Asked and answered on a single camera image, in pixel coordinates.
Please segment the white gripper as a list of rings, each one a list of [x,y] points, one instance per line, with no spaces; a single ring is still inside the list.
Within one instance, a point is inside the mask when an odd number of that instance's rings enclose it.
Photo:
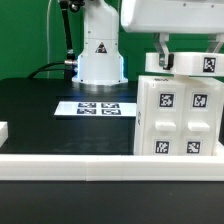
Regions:
[[[220,51],[224,45],[224,0],[122,0],[121,25],[126,32],[154,33],[159,66],[170,70],[174,54],[167,47],[168,33],[212,34],[207,52]]]

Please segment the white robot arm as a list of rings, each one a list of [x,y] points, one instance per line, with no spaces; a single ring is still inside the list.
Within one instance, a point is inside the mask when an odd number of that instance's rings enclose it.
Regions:
[[[146,55],[147,72],[224,77],[224,0],[122,0],[120,12],[105,0],[87,0],[78,82],[113,85],[125,80],[120,28],[154,35],[156,51]],[[202,53],[171,52],[166,46],[171,34],[207,34],[210,46]]]

